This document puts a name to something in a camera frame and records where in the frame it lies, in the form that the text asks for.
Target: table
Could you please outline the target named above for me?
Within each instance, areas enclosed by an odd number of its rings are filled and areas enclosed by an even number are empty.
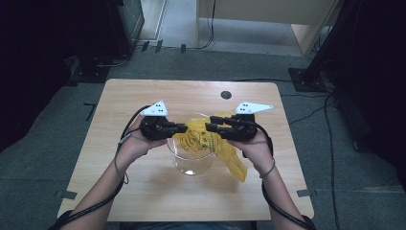
[[[222,99],[222,91],[231,92],[231,99]],[[63,199],[59,215],[74,209],[99,179],[134,112],[161,100],[169,120],[184,113],[235,111],[241,101],[274,105],[274,109],[259,113],[257,121],[273,138],[278,169],[294,202],[303,215],[313,217],[310,198],[297,195],[297,191],[306,190],[305,179],[276,84],[115,79],[103,89],[67,189],[78,193],[77,197]],[[218,159],[206,172],[191,176],[175,169],[167,146],[152,149],[128,169],[129,184],[115,198],[108,221],[270,219],[259,175],[248,159],[241,159],[248,167],[244,183],[233,178]]]
[[[214,0],[197,0],[196,46],[199,18],[212,18],[213,4]],[[292,24],[302,53],[308,55],[322,29],[335,21],[341,5],[342,0],[221,0],[215,3],[214,18]]]

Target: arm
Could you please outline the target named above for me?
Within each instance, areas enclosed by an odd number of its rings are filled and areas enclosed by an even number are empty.
[[[260,130],[258,131],[256,137],[249,142],[242,143],[229,141],[229,143],[244,151],[245,155],[253,163],[254,168],[259,172],[260,175],[265,175],[272,168],[274,164],[273,157],[267,146],[266,137]],[[271,198],[276,205],[291,216],[304,220],[295,203],[293,203],[293,200],[283,183],[277,166],[275,166],[274,170],[266,175],[262,180],[269,198]],[[303,229],[301,226],[278,214],[275,210],[271,209],[270,212],[272,222],[276,229]]]
[[[138,117],[129,130],[138,127],[142,119],[142,116]],[[167,140],[148,141],[139,130],[134,131],[131,137],[123,143],[117,154],[116,163],[120,176],[117,175],[113,160],[71,215],[97,204],[113,194],[122,181],[125,171],[136,159],[143,156],[148,150],[162,146],[166,142]],[[66,224],[61,229],[104,229],[112,204],[113,200],[100,209]]]

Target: yellow cloth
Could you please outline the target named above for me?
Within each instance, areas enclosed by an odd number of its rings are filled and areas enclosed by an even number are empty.
[[[216,116],[226,117],[230,113],[217,113]],[[247,167],[237,156],[236,148],[221,139],[220,135],[206,130],[205,124],[209,123],[209,118],[194,118],[185,123],[188,131],[185,133],[176,133],[173,138],[178,141],[180,146],[190,152],[198,150],[209,150],[223,161],[233,177],[244,182],[247,176]]]

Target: person's left hand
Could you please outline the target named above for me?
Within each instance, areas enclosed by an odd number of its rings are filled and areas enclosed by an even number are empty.
[[[137,129],[143,119],[144,116],[139,115],[135,122],[128,128],[128,131]],[[166,143],[167,139],[149,141],[143,136],[140,130],[136,130],[133,131],[131,136],[122,144],[119,154],[125,155],[132,163],[136,159],[145,155],[149,150],[163,146]]]

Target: white triangular marker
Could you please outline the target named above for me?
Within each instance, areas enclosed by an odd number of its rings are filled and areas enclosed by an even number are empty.
[[[160,116],[165,117],[168,115],[167,108],[165,107],[164,101],[160,101],[151,105],[150,107],[144,109],[140,113],[143,116]]]
[[[236,114],[254,114],[272,108],[274,108],[272,104],[241,102],[236,109]]]

